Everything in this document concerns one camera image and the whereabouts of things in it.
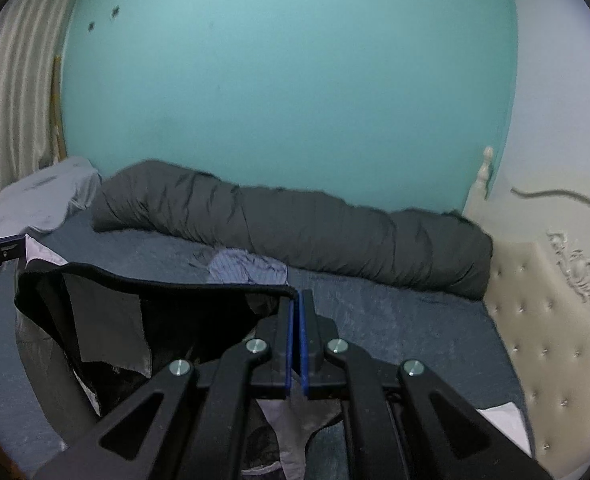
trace bedpost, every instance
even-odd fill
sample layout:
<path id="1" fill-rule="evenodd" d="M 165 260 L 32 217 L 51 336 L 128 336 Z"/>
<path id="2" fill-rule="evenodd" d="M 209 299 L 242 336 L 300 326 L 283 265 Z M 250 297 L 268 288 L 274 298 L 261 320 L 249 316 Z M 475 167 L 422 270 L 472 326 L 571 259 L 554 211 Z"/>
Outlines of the bedpost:
<path id="1" fill-rule="evenodd" d="M 486 200 L 493 153 L 494 151 L 492 147 L 486 146 L 486 149 L 484 150 L 484 161 L 477 171 L 477 178 L 468 192 L 468 198 L 466 199 L 466 205 L 464 206 L 464 216 L 470 220 L 475 220 L 477 207 Z"/>

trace curtain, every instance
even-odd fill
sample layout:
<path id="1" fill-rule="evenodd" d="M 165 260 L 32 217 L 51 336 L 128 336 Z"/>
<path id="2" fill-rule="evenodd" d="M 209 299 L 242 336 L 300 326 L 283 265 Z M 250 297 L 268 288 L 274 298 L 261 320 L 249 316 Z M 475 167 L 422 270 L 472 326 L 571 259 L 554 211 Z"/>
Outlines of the curtain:
<path id="1" fill-rule="evenodd" d="M 56 160 L 53 59 L 74 0 L 9 0 L 0 12 L 0 190 Z"/>

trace bolt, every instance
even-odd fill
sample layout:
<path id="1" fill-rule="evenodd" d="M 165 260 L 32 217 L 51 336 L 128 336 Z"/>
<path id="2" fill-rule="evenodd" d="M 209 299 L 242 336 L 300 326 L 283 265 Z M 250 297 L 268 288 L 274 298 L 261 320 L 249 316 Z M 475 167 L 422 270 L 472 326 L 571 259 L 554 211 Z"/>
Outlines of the bolt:
<path id="1" fill-rule="evenodd" d="M 348 349 L 348 343 L 343 339 L 331 339 L 326 345 L 333 354 L 342 354 Z"/>
<path id="2" fill-rule="evenodd" d="M 417 359 L 411 359 L 410 361 L 406 361 L 404 363 L 404 371 L 411 377 L 414 377 L 415 375 L 422 375 L 424 370 L 424 365 Z"/>
<path id="3" fill-rule="evenodd" d="M 267 347 L 268 345 L 263 339 L 251 339 L 251 341 L 246 343 L 246 350 L 251 352 L 251 354 L 259 354 L 266 350 Z"/>
<path id="4" fill-rule="evenodd" d="M 180 375 L 186 375 L 190 371 L 191 364 L 183 359 L 177 359 L 168 365 L 168 369 L 173 375 L 179 377 Z"/>

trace beige upholstered headboard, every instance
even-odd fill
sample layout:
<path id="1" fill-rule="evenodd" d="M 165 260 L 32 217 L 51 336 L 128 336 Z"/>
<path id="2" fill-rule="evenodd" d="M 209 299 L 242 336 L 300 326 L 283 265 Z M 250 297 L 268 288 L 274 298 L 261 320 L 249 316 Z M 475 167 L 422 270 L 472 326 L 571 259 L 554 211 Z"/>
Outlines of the beige upholstered headboard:
<path id="1" fill-rule="evenodd" d="M 520 379 L 537 460 L 579 478 L 590 463 L 590 180 L 524 176 L 486 200 L 491 157 L 464 210 L 493 238 L 484 302 Z"/>

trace green wall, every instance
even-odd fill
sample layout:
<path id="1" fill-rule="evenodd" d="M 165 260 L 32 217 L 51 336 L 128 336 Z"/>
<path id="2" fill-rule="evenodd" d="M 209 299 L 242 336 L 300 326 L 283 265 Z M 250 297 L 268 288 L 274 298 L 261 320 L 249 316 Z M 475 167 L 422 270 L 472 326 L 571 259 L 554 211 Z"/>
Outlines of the green wall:
<path id="1" fill-rule="evenodd" d="M 503 148 L 516 48 L 513 0 L 78 0 L 67 148 L 105 176 L 160 158 L 461 208 L 483 148 Z"/>

